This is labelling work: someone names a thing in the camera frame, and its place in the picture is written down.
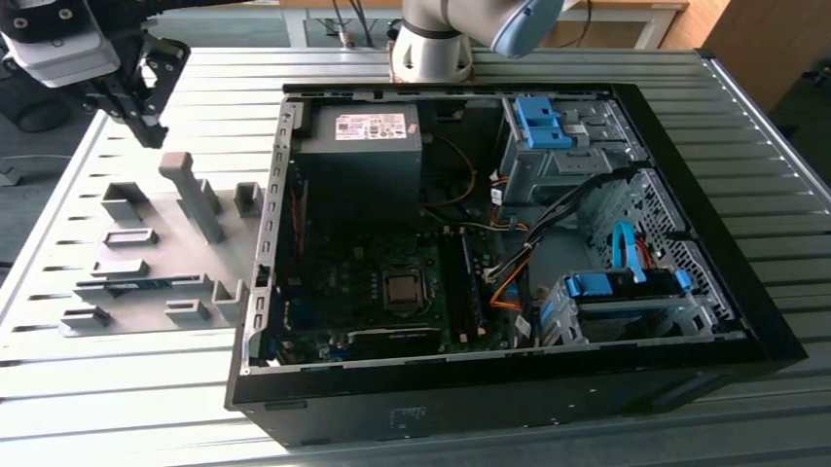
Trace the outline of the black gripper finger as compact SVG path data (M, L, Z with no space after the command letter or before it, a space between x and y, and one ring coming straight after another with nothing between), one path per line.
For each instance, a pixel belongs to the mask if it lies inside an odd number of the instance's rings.
M86 102L105 110L131 130L145 148L151 147L151 130L143 121L143 114L135 96L130 93L117 74L86 80L79 89Z
M150 33L145 34L143 39L142 63L150 68L155 82L149 86L145 78L139 77L139 82L145 86L145 90L139 93L142 103L139 142L146 148L161 148L169 134L169 128L161 124L162 113L185 70L191 49L183 42L159 38Z

